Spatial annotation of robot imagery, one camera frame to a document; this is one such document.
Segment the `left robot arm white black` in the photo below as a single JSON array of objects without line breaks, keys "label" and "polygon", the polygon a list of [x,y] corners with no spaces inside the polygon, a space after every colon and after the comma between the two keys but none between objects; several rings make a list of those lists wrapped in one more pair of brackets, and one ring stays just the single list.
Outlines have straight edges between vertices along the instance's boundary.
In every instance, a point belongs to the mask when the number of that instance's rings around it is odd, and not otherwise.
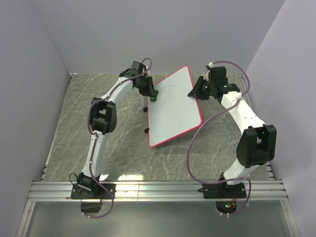
[{"label": "left robot arm white black", "polygon": [[88,198],[95,198],[100,193],[98,162],[101,161],[105,144],[117,125],[117,105],[133,88],[137,88],[142,96],[156,100],[158,91],[154,89],[153,79],[148,73],[127,69],[119,74],[114,86],[101,98],[94,98],[87,115],[87,128],[91,134],[88,157],[77,183]]}]

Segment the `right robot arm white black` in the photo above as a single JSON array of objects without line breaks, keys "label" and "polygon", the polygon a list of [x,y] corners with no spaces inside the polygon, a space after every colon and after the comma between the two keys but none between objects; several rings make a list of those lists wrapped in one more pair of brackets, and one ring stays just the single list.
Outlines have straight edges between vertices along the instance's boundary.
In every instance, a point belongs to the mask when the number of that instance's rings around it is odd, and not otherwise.
[{"label": "right robot arm white black", "polygon": [[232,116],[241,132],[236,160],[218,181],[203,181],[199,191],[211,198],[244,198],[246,191],[243,182],[248,175],[275,157],[277,129],[259,119],[244,100],[238,86],[229,83],[225,76],[214,79],[198,77],[188,96],[198,100],[214,97],[224,107],[224,112]]}]

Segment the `pink framed whiteboard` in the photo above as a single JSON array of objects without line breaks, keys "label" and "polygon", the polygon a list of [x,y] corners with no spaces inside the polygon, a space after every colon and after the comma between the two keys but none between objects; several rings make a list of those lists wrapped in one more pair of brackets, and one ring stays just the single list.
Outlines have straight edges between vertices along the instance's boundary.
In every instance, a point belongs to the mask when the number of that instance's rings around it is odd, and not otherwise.
[{"label": "pink framed whiteboard", "polygon": [[183,66],[154,84],[157,100],[147,101],[149,146],[157,147],[202,124],[197,99],[189,97],[193,79],[188,66]]}]

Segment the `green whiteboard eraser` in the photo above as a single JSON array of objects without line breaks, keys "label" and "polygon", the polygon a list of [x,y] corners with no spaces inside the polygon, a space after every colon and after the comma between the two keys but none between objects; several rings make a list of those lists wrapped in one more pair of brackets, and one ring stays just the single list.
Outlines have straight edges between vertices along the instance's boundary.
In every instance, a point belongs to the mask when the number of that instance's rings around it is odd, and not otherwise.
[{"label": "green whiteboard eraser", "polygon": [[151,102],[155,102],[155,101],[157,100],[157,97],[149,98],[149,100],[150,100]]}]

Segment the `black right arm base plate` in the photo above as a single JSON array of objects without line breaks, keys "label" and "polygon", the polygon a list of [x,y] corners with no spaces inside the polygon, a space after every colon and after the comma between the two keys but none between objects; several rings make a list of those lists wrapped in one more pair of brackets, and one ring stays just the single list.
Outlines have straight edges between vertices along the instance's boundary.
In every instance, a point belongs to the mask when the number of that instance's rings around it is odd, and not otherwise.
[{"label": "black right arm base plate", "polygon": [[221,183],[216,185],[202,184],[202,188],[197,190],[203,193],[204,199],[221,199],[221,198],[246,198],[247,194],[243,183],[228,185]]}]

